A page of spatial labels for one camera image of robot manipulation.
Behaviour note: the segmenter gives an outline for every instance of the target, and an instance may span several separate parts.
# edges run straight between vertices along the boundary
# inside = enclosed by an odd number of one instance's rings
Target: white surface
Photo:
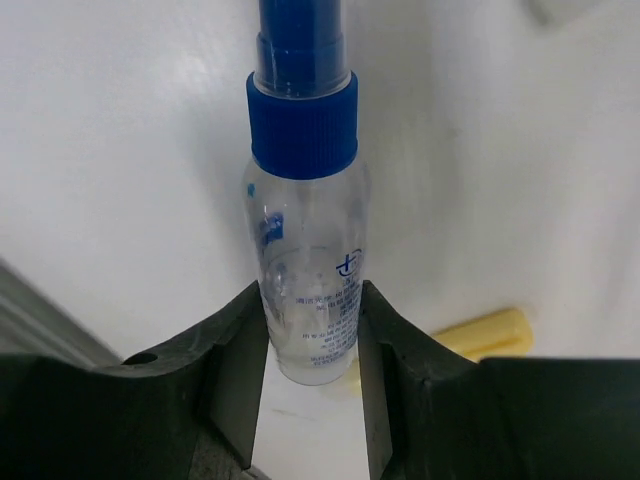
[[[254,278],[255,2],[0,4],[2,257],[123,356],[220,308]],[[349,12],[369,277],[427,331],[518,304],[537,353],[637,355],[640,2]],[[302,388],[268,371],[258,466],[366,478],[359,402]]]
[[[563,24],[579,18],[589,9],[606,0],[524,0],[533,13],[545,22]]]

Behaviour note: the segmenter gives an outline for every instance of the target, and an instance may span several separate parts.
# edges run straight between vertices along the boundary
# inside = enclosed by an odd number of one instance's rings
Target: clear liquid
[[[359,266],[343,277],[342,261],[324,247],[290,250],[269,261],[261,282],[280,368],[298,383],[333,381],[353,360],[362,285]]]

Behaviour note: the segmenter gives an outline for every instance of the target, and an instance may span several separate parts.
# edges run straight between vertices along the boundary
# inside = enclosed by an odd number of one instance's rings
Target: blue cap
[[[314,98],[349,82],[340,0],[260,0],[255,83],[268,95]]]
[[[338,173],[358,150],[340,0],[259,1],[258,67],[247,80],[256,162],[294,180]]]
[[[251,150],[272,175],[327,177],[347,168],[358,151],[358,78],[325,97],[290,100],[265,95],[247,80]]]

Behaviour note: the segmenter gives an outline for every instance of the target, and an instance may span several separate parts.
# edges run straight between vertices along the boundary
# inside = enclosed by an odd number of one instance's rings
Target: blue spray nozzle
[[[315,98],[350,78],[340,0],[260,0],[256,87],[278,97]]]

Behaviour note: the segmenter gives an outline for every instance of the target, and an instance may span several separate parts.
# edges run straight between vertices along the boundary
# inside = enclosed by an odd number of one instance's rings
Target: spray bottle
[[[291,380],[339,378],[355,355],[369,177],[340,0],[259,0],[243,192],[271,343]]]

